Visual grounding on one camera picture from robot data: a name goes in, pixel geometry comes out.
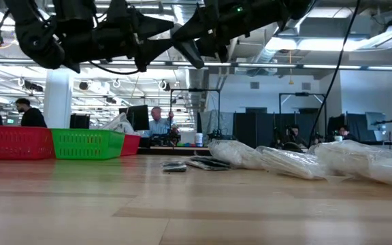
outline computer monitor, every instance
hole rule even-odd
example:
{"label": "computer monitor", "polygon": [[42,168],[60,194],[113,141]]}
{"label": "computer monitor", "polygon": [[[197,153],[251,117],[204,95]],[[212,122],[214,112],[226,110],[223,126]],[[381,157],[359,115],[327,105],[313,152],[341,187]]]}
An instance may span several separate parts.
{"label": "computer monitor", "polygon": [[384,122],[386,120],[385,114],[380,112],[366,112],[365,117],[367,118],[367,130],[385,130],[385,124],[379,124],[379,122]]}
{"label": "computer monitor", "polygon": [[125,113],[135,131],[149,130],[149,111],[147,105],[119,108],[119,114]]}

